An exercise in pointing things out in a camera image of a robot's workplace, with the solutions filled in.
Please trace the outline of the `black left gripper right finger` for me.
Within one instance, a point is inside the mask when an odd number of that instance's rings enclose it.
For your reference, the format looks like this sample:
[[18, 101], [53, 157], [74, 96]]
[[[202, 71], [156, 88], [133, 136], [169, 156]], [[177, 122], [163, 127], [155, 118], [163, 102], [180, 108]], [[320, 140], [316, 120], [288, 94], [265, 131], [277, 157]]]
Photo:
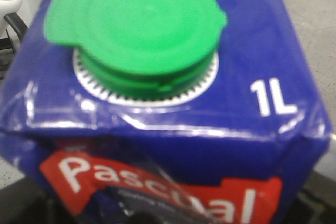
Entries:
[[297, 196], [298, 223], [335, 224], [335, 181], [312, 172]]

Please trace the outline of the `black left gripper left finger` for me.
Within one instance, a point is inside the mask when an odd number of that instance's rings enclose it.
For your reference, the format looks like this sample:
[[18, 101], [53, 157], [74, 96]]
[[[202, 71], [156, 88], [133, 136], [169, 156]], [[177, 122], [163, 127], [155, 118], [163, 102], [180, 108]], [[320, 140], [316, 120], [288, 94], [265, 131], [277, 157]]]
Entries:
[[1, 223], [68, 223], [68, 213], [29, 178], [1, 189]]

